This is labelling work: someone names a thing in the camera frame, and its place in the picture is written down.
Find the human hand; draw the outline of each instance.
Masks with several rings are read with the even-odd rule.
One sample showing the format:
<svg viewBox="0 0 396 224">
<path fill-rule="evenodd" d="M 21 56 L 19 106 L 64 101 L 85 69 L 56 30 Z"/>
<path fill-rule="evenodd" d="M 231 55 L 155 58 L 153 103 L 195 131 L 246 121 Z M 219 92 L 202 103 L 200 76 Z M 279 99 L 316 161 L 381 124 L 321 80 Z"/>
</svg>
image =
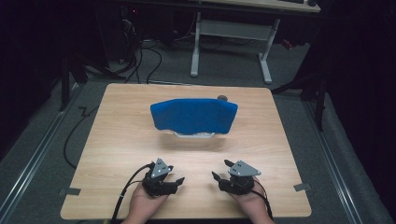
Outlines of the human hand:
<svg viewBox="0 0 396 224">
<path fill-rule="evenodd" d="M 265 195 L 264 189 L 259 184 L 259 179 L 256 176 L 253 176 L 253 179 L 255 180 L 253 190 Z M 243 195 L 229 194 L 254 224 L 275 224 L 267 213 L 264 200 L 259 195 L 252 192 Z"/>
<path fill-rule="evenodd" d="M 142 184 L 139 183 L 132 194 L 129 204 L 129 214 L 121 224 L 144 224 L 158 208 L 168 199 L 169 195 L 159 197 L 149 196 Z"/>
</svg>

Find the blue cloth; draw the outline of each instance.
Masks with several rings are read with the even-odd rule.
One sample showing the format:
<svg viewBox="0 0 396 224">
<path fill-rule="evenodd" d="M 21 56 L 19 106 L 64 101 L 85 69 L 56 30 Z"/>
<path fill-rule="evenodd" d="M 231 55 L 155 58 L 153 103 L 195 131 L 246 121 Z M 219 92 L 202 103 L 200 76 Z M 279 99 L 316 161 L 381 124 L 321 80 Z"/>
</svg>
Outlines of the blue cloth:
<svg viewBox="0 0 396 224">
<path fill-rule="evenodd" d="M 228 133 L 238 105 L 218 99 L 174 99 L 151 105 L 158 130 L 181 134 Z"/>
</svg>

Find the person's right hand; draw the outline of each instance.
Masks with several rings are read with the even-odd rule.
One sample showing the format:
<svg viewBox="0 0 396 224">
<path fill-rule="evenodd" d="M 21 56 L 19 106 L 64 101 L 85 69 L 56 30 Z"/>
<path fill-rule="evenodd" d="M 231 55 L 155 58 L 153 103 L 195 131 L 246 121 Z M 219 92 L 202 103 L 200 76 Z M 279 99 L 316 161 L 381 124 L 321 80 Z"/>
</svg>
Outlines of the person's right hand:
<svg viewBox="0 0 396 224">
<path fill-rule="evenodd" d="M 256 176 L 253 176 L 253 179 L 259 182 Z M 256 182 L 254 183 L 253 190 L 264 195 L 264 189 Z M 268 216 L 265 202 L 259 195 L 252 192 L 244 195 L 229 194 L 234 200 L 236 200 L 242 211 L 254 224 L 275 224 L 275 222 Z"/>
</svg>

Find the background table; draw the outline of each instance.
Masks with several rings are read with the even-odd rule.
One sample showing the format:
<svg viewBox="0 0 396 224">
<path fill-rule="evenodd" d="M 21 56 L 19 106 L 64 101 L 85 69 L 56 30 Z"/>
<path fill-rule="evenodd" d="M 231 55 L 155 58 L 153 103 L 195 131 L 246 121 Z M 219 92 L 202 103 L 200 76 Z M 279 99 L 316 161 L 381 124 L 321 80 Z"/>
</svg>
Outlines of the background table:
<svg viewBox="0 0 396 224">
<path fill-rule="evenodd" d="M 175 98 L 217 98 L 238 104 L 228 134 L 180 139 L 155 129 L 149 106 Z M 110 84 L 96 115 L 61 216 L 111 218 L 120 192 L 141 166 L 162 158 L 175 168 L 168 181 L 186 179 L 154 218 L 237 218 L 245 215 L 218 188 L 214 171 L 229 177 L 224 160 L 242 160 L 262 172 L 275 217 L 307 217 L 311 208 L 272 94 L 264 88 Z M 142 179 L 141 172 L 135 180 Z M 135 185 L 129 187 L 119 218 L 126 217 Z"/>
</svg>

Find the gray tape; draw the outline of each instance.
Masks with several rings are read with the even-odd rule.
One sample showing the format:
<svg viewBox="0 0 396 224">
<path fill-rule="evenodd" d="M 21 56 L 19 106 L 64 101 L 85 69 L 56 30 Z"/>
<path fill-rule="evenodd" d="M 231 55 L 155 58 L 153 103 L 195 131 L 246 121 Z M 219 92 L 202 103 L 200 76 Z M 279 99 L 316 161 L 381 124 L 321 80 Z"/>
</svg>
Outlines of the gray tape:
<svg viewBox="0 0 396 224">
<path fill-rule="evenodd" d="M 302 183 L 302 184 L 299 184 L 299 185 L 294 185 L 294 189 L 296 190 L 296 191 L 300 191 L 300 190 L 305 190 L 305 191 L 307 191 L 307 190 L 310 190 L 310 189 L 312 189 L 311 188 L 311 185 L 310 184 L 308 184 L 308 183 Z"/>
<path fill-rule="evenodd" d="M 61 189 L 61 190 L 59 190 L 59 196 L 66 196 L 67 194 L 79 195 L 80 192 L 81 192 L 81 189 L 73 189 L 73 188 Z"/>
</svg>

